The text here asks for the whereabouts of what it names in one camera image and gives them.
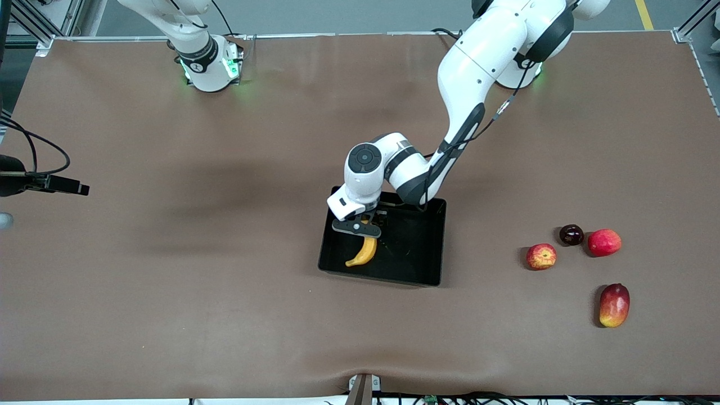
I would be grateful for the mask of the yellow banana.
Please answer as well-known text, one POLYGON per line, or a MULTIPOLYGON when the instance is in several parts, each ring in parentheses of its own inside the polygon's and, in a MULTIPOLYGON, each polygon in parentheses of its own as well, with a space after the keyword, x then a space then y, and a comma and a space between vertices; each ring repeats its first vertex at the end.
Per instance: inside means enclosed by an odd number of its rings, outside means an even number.
POLYGON ((357 252, 355 257, 345 262, 345 266, 348 268, 365 265, 373 259, 376 254, 377 238, 363 237, 363 245, 357 252))

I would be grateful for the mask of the aluminium frame with struts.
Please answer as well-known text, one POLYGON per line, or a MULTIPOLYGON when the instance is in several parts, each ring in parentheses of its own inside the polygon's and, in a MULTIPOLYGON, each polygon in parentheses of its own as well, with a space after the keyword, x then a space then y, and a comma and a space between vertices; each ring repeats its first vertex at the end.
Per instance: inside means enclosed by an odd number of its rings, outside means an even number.
POLYGON ((0 0, 8 5, 5 47, 32 49, 43 57, 54 39, 74 35, 88 0, 0 0))

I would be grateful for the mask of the brown table mat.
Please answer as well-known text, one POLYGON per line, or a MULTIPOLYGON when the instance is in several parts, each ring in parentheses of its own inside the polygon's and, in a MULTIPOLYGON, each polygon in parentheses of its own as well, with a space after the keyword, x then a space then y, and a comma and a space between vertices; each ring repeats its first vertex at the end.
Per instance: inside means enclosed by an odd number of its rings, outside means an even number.
POLYGON ((348 151, 442 141, 448 44, 259 39, 218 94, 163 42, 34 59, 13 118, 90 193, 0 200, 0 399, 314 397, 360 372, 416 394, 720 394, 720 118, 668 33, 573 34, 468 146, 439 192, 439 287, 318 269, 348 151), (622 248, 595 257, 603 228, 622 248), (555 266, 528 267, 536 244, 555 266), (630 309, 604 328, 614 283, 630 309))

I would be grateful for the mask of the black plastic tray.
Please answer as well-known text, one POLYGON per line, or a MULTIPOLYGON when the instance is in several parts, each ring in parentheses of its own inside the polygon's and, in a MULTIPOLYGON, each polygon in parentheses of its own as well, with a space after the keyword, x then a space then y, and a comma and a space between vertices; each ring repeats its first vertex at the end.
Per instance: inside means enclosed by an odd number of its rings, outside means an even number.
POLYGON ((386 225, 380 226, 376 254, 369 263, 351 268, 345 262, 357 254, 363 238, 332 230, 335 216, 327 211, 318 268, 348 277, 437 287, 442 279, 446 201, 432 199, 421 211, 404 205, 396 193, 383 191, 378 207, 388 207, 389 214, 386 225))

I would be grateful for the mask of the silver table edge rail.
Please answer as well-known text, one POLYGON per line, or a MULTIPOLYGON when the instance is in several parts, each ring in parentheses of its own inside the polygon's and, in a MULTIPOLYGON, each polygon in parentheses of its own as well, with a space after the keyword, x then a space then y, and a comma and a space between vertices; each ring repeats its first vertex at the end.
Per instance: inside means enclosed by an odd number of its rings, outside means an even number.
MULTIPOLYGON (((676 28, 670 30, 575 30, 575 34, 601 34, 601 33, 663 33, 673 34, 676 28)), ((432 31, 387 31, 383 35, 432 35, 432 31)), ((304 34, 239 34, 237 39, 285 39, 285 38, 316 38, 316 37, 337 37, 338 33, 304 33, 304 34)), ((168 38, 164 35, 154 36, 74 36, 54 37, 54 41, 70 41, 77 43, 149 43, 163 42, 168 38)))

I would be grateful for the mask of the red yellow apple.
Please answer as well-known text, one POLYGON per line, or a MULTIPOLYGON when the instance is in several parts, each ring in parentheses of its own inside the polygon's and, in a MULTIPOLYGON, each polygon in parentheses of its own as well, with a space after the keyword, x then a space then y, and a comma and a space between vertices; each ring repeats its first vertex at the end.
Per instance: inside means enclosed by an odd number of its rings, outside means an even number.
POLYGON ((551 244, 530 246, 525 254, 525 261, 532 270, 550 269, 556 264, 556 249, 551 244))

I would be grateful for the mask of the aluminium frame corner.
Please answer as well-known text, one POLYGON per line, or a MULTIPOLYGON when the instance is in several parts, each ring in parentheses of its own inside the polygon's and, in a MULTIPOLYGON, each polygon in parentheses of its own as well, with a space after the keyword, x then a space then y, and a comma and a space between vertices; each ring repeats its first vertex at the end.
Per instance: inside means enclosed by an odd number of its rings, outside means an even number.
POLYGON ((681 26, 673 28, 674 41, 676 43, 689 43, 692 32, 718 10, 720 10, 720 0, 703 0, 700 7, 681 26))

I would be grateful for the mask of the red yellow mango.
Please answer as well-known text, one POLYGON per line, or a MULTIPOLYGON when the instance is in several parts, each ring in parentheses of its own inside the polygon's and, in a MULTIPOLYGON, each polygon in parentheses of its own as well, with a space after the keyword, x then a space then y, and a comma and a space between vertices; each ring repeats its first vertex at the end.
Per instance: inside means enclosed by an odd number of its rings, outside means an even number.
POLYGON ((617 328, 627 320, 630 304, 627 287, 620 283, 608 285, 601 292, 597 320, 604 328, 617 328))

